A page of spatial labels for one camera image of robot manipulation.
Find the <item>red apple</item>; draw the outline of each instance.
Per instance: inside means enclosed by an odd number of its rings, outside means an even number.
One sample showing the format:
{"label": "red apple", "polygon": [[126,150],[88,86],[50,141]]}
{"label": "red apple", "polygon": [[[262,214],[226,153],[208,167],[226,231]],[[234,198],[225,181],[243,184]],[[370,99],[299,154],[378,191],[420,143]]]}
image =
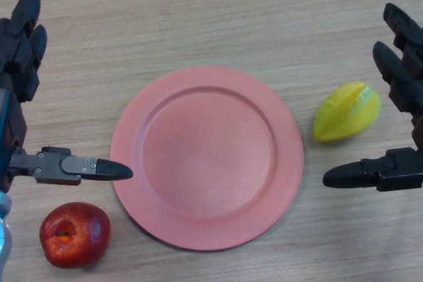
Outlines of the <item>red apple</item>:
{"label": "red apple", "polygon": [[47,260],[56,267],[83,267],[96,262],[110,242],[110,219],[97,206],[67,203],[54,209],[40,227]]}

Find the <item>plate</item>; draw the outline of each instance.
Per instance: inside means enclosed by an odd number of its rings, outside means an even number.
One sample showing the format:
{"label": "plate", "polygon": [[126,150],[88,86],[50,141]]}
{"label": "plate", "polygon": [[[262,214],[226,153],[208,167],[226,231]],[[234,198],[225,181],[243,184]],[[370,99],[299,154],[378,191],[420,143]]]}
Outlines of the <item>plate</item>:
{"label": "plate", "polygon": [[145,87],[116,126],[111,159],[134,172],[114,187],[143,229],[181,248],[220,250],[252,240],[287,211],[303,146],[273,90],[205,66]]}

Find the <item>table surface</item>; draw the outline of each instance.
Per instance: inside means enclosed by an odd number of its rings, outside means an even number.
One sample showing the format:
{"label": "table surface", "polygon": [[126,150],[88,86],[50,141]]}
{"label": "table surface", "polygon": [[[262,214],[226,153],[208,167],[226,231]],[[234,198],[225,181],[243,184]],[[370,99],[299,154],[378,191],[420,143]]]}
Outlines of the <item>table surface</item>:
{"label": "table surface", "polygon": [[[0,16],[16,2],[0,0]],[[17,178],[5,281],[421,281],[422,190],[321,183],[333,166],[412,145],[410,116],[387,98],[371,56],[377,40],[393,41],[382,20],[386,2],[423,21],[422,0],[42,0],[39,22],[49,42],[36,98],[24,105],[28,152],[57,145],[107,158],[118,118],[139,90],[170,71],[217,64],[254,75],[287,102],[303,136],[305,170],[281,221],[248,244],[214,253],[174,250],[143,234],[109,182],[61,187]],[[348,80],[380,93],[381,115],[351,140],[318,145],[310,137],[313,116]],[[90,269],[56,269],[43,255],[42,219],[68,201],[93,203],[112,221],[110,248]]]}

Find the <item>black robotic finger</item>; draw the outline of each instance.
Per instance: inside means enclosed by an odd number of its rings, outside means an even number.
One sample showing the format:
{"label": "black robotic finger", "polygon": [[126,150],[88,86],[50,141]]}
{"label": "black robotic finger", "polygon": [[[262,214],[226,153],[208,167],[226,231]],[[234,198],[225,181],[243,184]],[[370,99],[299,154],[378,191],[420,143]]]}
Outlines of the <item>black robotic finger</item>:
{"label": "black robotic finger", "polygon": [[41,24],[34,29],[29,42],[32,48],[32,64],[35,72],[37,72],[47,47],[47,32]]}
{"label": "black robotic finger", "polygon": [[386,44],[382,42],[375,43],[373,46],[373,59],[386,83],[392,84],[394,79],[400,82],[412,80],[408,71],[402,66],[401,60]]}
{"label": "black robotic finger", "polygon": [[423,32],[418,24],[404,11],[392,3],[387,3],[383,11],[383,20],[395,33],[394,45],[404,50],[406,41],[423,46]]}
{"label": "black robotic finger", "polygon": [[19,0],[12,12],[7,33],[18,36],[23,30],[29,37],[40,15],[41,0]]}

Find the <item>apple stem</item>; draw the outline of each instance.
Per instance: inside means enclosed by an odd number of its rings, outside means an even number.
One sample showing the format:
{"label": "apple stem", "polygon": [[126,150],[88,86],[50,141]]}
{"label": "apple stem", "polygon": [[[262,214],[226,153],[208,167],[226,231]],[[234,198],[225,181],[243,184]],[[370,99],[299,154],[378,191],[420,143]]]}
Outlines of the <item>apple stem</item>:
{"label": "apple stem", "polygon": [[70,236],[71,234],[67,231],[57,231],[56,236]]}

